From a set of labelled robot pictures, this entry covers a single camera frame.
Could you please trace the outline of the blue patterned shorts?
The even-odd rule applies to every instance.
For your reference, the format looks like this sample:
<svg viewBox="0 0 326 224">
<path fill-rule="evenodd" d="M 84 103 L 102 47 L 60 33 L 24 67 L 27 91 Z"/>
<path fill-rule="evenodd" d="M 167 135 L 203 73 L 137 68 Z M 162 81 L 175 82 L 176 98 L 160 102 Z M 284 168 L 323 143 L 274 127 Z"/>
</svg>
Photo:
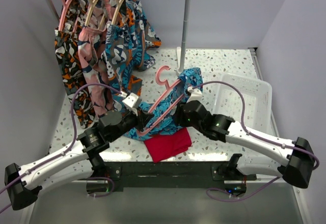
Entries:
<svg viewBox="0 0 326 224">
<path fill-rule="evenodd" d="M 203 82 L 201 69 L 198 67 L 185 69 L 183 72 L 181 72 L 178 75 L 177 79 L 180 79 L 181 83 L 179 83 L 176 87 L 174 87 L 173 90 L 158 104 L 156 109 L 152 112 L 154 114 L 154 117 L 148 122 L 144 130 L 151 127 L 151 125 L 165 112 L 165 110 L 168 109 L 168 107 L 173 102 L 176 101 L 176 99 L 180 95 L 183 94 L 183 97 L 178 103 L 181 102 L 186 103 L 189 98 L 189 93 L 187 92 L 188 87 L 196 87 L 197 85 L 200 85 Z M 148 112 L 148 110 L 151 108 L 153 104 L 154 103 L 141 102 L 140 109 Z M 135 128 L 125 133 L 124 136 L 138 141 L 145 141 L 153 138 L 156 135 L 174 134 L 178 130 L 182 129 L 181 126 L 175 125 L 173 120 L 173 115 L 176 111 L 177 105 L 165 116 L 163 120 L 161 120 L 155 126 L 154 129 L 152 129 L 145 136 L 138 136 L 137 133 L 138 130 Z"/>
</svg>

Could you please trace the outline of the pink plastic hanger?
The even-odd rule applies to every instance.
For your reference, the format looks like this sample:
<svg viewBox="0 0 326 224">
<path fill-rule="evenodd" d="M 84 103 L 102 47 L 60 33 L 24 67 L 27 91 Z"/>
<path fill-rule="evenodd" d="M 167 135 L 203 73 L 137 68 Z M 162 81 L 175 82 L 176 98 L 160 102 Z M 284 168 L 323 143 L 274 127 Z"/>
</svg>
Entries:
<svg viewBox="0 0 326 224">
<path fill-rule="evenodd" d="M 176 87 L 179 83 L 181 83 L 180 79 L 176 79 L 175 82 L 172 84 L 169 84 L 167 79 L 161 80 L 160 75 L 165 70 L 170 70 L 171 68 L 167 65 L 161 66 L 156 75 L 155 75 L 155 81 L 160 86 L 165 86 L 166 90 L 159 96 L 159 98 L 156 100 L 156 102 L 151 106 L 151 108 L 148 110 L 149 113 L 152 113 L 158 104 L 173 90 L 174 87 Z M 165 118 L 165 116 L 177 105 L 177 103 L 182 99 L 183 94 L 180 95 L 175 102 L 173 102 L 167 110 L 151 125 L 151 127 L 145 129 L 143 132 L 137 131 L 138 136 L 145 136 L 147 133 L 149 133 L 152 129 L 155 128 L 155 126 Z"/>
</svg>

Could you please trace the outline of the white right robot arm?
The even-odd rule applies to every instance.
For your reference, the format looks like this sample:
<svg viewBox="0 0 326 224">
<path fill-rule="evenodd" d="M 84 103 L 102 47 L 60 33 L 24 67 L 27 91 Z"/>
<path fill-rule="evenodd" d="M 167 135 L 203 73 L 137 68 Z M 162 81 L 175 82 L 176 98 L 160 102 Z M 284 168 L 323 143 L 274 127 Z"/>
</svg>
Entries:
<svg viewBox="0 0 326 224">
<path fill-rule="evenodd" d="M 174 122 L 182 127 L 192 127 L 210 140 L 259 153 L 259 157 L 242 154 L 231 157 L 223 170 L 234 180 L 243 175 L 268 175 L 305 189 L 317 166 L 317 159 L 306 139 L 298 137 L 293 141 L 244 127 L 231 117 L 211 114 L 198 100 L 178 103 Z"/>
</svg>

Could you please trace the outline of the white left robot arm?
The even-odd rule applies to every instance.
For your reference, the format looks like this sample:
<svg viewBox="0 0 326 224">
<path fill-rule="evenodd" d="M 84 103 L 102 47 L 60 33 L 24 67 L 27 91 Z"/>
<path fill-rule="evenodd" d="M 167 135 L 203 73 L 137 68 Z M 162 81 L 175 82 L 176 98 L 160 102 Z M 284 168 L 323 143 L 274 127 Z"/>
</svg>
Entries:
<svg viewBox="0 0 326 224">
<path fill-rule="evenodd" d="M 30 164 L 8 165 L 5 168 L 4 190 L 7 191 L 11 202 L 9 206 L 13 210 L 21 210 L 31 205 L 44 189 L 41 184 L 46 179 L 83 160 L 90 163 L 88 174 L 93 179 L 101 179 L 107 167 L 100 153 L 131 129 L 144 129 L 153 116 L 152 113 L 141 109 L 137 115 L 133 112 L 122 115 L 118 111 L 110 111 L 94 126 L 80 135 L 74 135 L 73 141 L 62 149 Z"/>
</svg>

